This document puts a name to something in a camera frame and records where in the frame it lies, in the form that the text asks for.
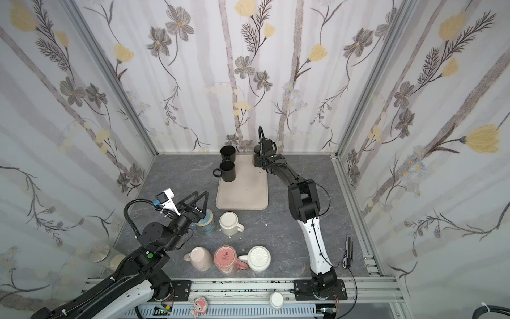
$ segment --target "wall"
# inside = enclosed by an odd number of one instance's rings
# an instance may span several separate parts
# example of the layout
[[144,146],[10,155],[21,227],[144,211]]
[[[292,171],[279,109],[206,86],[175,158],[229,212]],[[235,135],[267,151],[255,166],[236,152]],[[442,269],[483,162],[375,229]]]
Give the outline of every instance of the wall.
[[414,317],[510,300],[510,3],[418,2],[341,154]]
[[29,317],[97,277],[152,156],[58,2],[0,12],[0,313]]
[[333,152],[400,1],[77,3],[160,152]]

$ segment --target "black mug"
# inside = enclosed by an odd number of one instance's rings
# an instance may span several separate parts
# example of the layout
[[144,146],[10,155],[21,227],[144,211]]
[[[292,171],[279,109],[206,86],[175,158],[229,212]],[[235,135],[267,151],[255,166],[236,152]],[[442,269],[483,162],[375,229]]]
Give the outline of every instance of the black mug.
[[236,148],[233,146],[224,146],[220,149],[221,160],[222,161],[236,161]]
[[[215,172],[219,170],[220,175],[216,175]],[[220,164],[220,168],[216,168],[213,171],[214,177],[221,177],[226,182],[231,182],[236,179],[236,166],[232,161],[223,161]]]

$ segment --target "floor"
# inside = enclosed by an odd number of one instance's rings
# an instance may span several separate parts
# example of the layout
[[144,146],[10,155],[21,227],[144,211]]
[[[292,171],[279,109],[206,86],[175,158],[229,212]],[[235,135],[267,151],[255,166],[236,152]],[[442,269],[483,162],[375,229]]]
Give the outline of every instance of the floor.
[[[349,217],[347,207],[340,190],[333,164],[328,155],[287,155],[288,164],[305,178],[312,178],[322,185],[331,196],[329,212],[320,217],[322,235],[327,253],[331,260],[341,260],[344,253],[346,235],[350,235],[354,242],[352,273],[355,276],[367,276],[363,262],[363,255]],[[208,191],[208,208],[214,213],[214,221],[218,225],[219,217],[225,210],[216,208],[216,193],[218,179],[212,174],[221,161],[219,155],[158,155],[148,173],[139,198],[155,200],[156,194],[166,188],[175,193],[177,202],[193,191]],[[170,261],[163,270],[170,278],[221,278],[224,277],[213,266],[206,272],[196,271],[183,256],[194,247],[204,247],[214,254],[217,248],[224,244],[233,246],[238,255],[245,255],[253,246],[262,245],[271,253],[271,264],[261,273],[252,270],[238,270],[237,278],[278,278],[278,277],[310,277],[310,258],[303,233],[289,212],[287,188],[274,175],[268,176],[269,206],[265,210],[238,210],[239,217],[246,230],[229,238],[217,231],[205,237],[200,233],[194,236],[181,250],[169,252]],[[323,209],[327,207],[327,196],[318,187],[319,199]],[[141,230],[152,221],[168,223],[168,219],[155,212],[147,204],[135,204],[130,213],[133,221]],[[129,226],[125,226],[115,248],[128,254],[139,247]],[[338,277],[350,277],[349,271],[339,267]]]

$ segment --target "cable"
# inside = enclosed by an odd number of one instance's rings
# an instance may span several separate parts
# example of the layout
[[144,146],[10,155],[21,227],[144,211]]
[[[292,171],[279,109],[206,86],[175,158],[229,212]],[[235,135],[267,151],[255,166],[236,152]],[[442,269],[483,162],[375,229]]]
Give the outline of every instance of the cable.
[[352,271],[350,271],[350,267],[347,268],[347,270],[351,273],[352,279],[354,280],[354,287],[356,288],[356,296],[354,297],[354,303],[352,304],[351,308],[345,314],[341,315],[340,317],[337,317],[337,319],[345,317],[348,313],[350,313],[351,310],[356,305],[356,301],[358,300],[358,285],[356,284],[356,279],[354,278],[354,275],[352,274]]
[[499,307],[499,306],[487,306],[487,305],[483,305],[481,307],[478,307],[473,312],[473,317],[472,318],[473,319],[477,319],[481,315],[483,315],[484,313],[487,313],[487,312],[496,312],[496,313],[501,313],[501,314],[505,314],[507,316],[510,316],[510,309],[509,308]]
[[138,231],[138,228],[136,227],[136,224],[133,222],[131,217],[129,217],[128,210],[129,210],[129,208],[131,207],[132,204],[138,203],[138,202],[144,202],[144,203],[148,203],[148,204],[151,204],[152,206],[154,206],[154,203],[151,202],[150,200],[145,200],[145,199],[142,199],[142,198],[138,198],[138,199],[130,201],[124,207],[124,218],[126,219],[126,221],[129,224],[129,226],[131,226],[131,229],[135,232],[135,236],[136,237],[140,236],[140,232]]
[[[304,179],[297,179],[298,181],[308,181],[308,180],[304,180]],[[328,200],[328,203],[327,203],[327,208],[326,210],[322,213],[322,214],[319,214],[317,215],[316,217],[320,217],[320,216],[323,216],[324,214],[327,213],[327,211],[329,211],[329,208],[331,207],[331,196],[329,195],[328,191],[322,187],[320,184],[316,183],[316,182],[311,182],[317,186],[319,186],[320,188],[322,188],[325,192],[326,192],[326,195],[327,195],[327,200]]]
[[[317,246],[319,247],[319,253],[320,255],[322,256],[322,259],[324,259],[328,265],[330,265],[331,267],[333,268],[338,268],[340,266],[340,264],[344,264],[345,266],[347,266],[343,261],[339,261],[337,266],[333,266],[325,257],[324,257],[324,254],[322,253],[322,250],[320,248],[320,243],[319,243],[319,238],[317,237],[317,232],[315,231],[315,224],[312,222],[312,228],[314,229],[314,234],[315,234],[315,240],[317,241]],[[351,310],[354,308],[354,306],[356,305],[356,301],[358,300],[358,285],[356,284],[356,279],[354,278],[354,274],[352,273],[352,271],[350,270],[350,267],[346,268],[350,273],[351,273],[351,276],[352,276],[352,280],[354,281],[354,286],[356,288],[356,295],[354,297],[354,303],[352,304],[352,307],[349,309],[348,312],[346,312],[345,314],[341,315],[340,317],[338,318],[341,318],[343,316],[345,316],[346,314],[350,313]]]
[[135,307],[135,312],[138,319],[143,319],[142,314],[140,313],[140,309],[138,309],[138,306]]

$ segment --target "yellow flower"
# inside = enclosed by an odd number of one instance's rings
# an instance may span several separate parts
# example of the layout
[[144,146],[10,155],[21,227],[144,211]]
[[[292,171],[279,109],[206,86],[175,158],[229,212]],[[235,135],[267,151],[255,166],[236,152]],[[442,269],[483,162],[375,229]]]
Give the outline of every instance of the yellow flower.
[[120,43],[115,44],[115,56],[120,62],[129,62],[135,56],[133,51],[130,51],[127,47]]
[[321,44],[315,44],[310,54],[308,55],[308,59],[312,62],[317,62],[322,60],[327,55],[326,49]]
[[234,9],[239,15],[249,17],[255,14],[256,0],[239,0]]
[[251,105],[244,101],[237,101],[235,105],[238,109],[245,109],[246,111],[251,110]]
[[462,29],[465,21],[466,21],[465,11],[459,13],[458,15],[451,16],[439,26],[439,36],[444,41],[450,41]]
[[461,138],[460,142],[466,144],[477,153],[497,153],[499,151],[497,146],[499,143],[498,135],[498,127],[490,124],[477,128]]
[[458,71],[457,59],[453,58],[450,60],[450,62],[448,62],[448,64],[446,64],[442,74],[444,77],[449,77],[457,73],[457,71]]
[[57,39],[59,40],[60,44],[67,47],[69,45],[69,38],[67,37],[67,34],[62,31],[55,31],[55,35],[57,36]]
[[19,0],[11,5],[11,24],[24,32],[34,31],[36,24],[30,10]]
[[371,140],[372,137],[375,137],[376,142],[381,142],[381,129],[379,126],[374,126],[372,132],[368,133],[368,139]]
[[269,23],[266,23],[266,26],[264,27],[264,36],[266,38],[269,38],[270,36],[272,36],[274,34],[275,31],[276,31],[275,27],[273,27]]
[[99,130],[99,132],[96,135],[96,142],[101,143],[105,139],[110,137],[110,131],[109,130]]

